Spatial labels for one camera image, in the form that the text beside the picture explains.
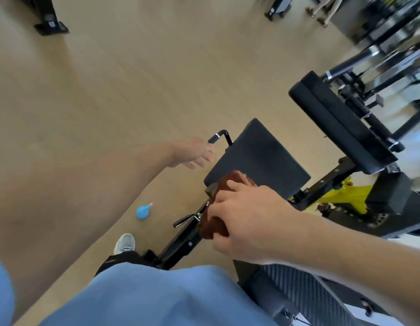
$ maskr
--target wooden floor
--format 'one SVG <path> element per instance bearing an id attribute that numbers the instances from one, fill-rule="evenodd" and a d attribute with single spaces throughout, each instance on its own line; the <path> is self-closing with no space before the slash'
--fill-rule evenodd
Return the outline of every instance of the wooden floor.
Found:
<path id="1" fill-rule="evenodd" d="M 316 180 L 342 156 L 289 98 L 310 70 L 323 73 L 355 54 L 330 25 L 293 0 L 282 21 L 263 16 L 272 0 L 53 0 L 70 34 L 41 37 L 20 0 L 0 0 L 0 176 L 49 159 L 227 129 L 254 117 Z M 217 155 L 225 145 L 218 142 Z M 93 277 L 117 238 L 159 252 L 174 220 L 205 199 L 207 170 L 164 171 L 17 323 L 37 325 Z M 154 203 L 145 221 L 135 208 Z M 203 242 L 179 267 L 232 263 Z"/>

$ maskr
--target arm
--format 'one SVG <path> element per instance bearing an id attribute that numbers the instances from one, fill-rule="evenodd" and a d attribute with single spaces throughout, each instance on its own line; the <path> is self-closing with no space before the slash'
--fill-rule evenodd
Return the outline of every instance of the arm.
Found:
<path id="1" fill-rule="evenodd" d="M 420 326 L 420 250 L 344 228 L 300 212 L 266 186 L 228 181 L 208 216 L 229 237 L 214 247 L 233 259 L 282 263 L 344 284 L 375 301 L 406 326 Z"/>
<path id="2" fill-rule="evenodd" d="M 0 183 L 0 261 L 16 293 L 14 320 L 102 236 L 166 167 L 204 166 L 195 138 L 131 149 Z"/>

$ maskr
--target blue object on floor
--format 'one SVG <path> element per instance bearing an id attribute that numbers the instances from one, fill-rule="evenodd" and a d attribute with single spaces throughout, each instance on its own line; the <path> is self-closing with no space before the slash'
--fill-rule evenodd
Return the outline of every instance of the blue object on floor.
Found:
<path id="1" fill-rule="evenodd" d="M 149 215 L 149 209 L 153 205 L 153 203 L 150 203 L 146 206 L 141 206 L 136 210 L 136 217 L 138 219 L 146 219 Z"/>

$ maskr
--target seat back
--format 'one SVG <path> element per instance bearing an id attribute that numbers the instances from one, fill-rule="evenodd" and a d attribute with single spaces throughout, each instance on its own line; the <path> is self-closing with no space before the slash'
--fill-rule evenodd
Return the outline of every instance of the seat back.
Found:
<path id="1" fill-rule="evenodd" d="M 251 120 L 204 179 L 206 186 L 233 170 L 247 174 L 289 199 L 311 178 L 257 119 Z"/>
<path id="2" fill-rule="evenodd" d="M 386 145 L 313 71 L 296 83 L 289 95 L 365 174 L 376 173 L 397 161 Z"/>

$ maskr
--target forearm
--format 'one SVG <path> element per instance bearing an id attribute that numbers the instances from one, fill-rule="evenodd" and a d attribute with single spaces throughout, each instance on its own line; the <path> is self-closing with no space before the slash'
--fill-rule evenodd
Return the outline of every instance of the forearm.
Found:
<path id="1" fill-rule="evenodd" d="M 364 294 L 403 324 L 420 325 L 420 250 L 320 221 L 297 263 Z"/>
<path id="2" fill-rule="evenodd" d="M 0 260 L 20 316 L 172 163 L 167 145 L 50 167 L 0 184 Z"/>

